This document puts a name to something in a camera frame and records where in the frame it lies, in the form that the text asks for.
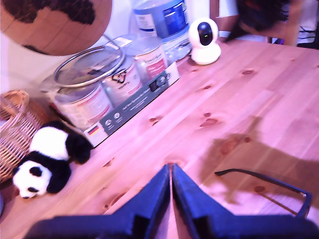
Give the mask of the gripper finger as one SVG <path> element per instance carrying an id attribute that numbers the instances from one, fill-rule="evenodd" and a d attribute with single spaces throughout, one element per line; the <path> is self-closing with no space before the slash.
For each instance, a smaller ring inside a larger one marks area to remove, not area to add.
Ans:
<path id="1" fill-rule="evenodd" d="M 177 164 L 172 165 L 173 198 L 193 239 L 223 239 L 218 226 L 233 214 L 203 192 Z"/>
<path id="2" fill-rule="evenodd" d="M 169 166 L 163 168 L 147 185 L 113 215 L 117 230 L 114 239 L 153 239 L 170 200 Z"/>

